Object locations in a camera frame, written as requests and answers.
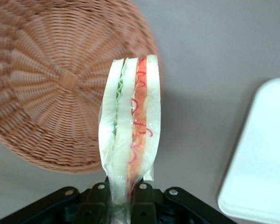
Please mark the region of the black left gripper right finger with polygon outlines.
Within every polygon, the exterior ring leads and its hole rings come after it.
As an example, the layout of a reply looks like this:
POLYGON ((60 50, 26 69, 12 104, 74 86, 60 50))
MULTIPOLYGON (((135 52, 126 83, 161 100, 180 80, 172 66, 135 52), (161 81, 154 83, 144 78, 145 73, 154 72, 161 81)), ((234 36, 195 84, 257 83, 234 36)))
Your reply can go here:
POLYGON ((235 222, 179 187, 164 192, 147 182, 133 189, 132 224, 234 224, 235 222))

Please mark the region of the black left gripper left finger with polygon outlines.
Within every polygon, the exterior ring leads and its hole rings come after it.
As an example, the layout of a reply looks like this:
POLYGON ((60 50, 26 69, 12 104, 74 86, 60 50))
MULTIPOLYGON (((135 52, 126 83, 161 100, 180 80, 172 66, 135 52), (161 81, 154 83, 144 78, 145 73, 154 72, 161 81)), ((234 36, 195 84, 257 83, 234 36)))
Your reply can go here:
POLYGON ((83 193, 64 187, 0 219, 0 224, 106 224, 109 202, 107 182, 83 193))

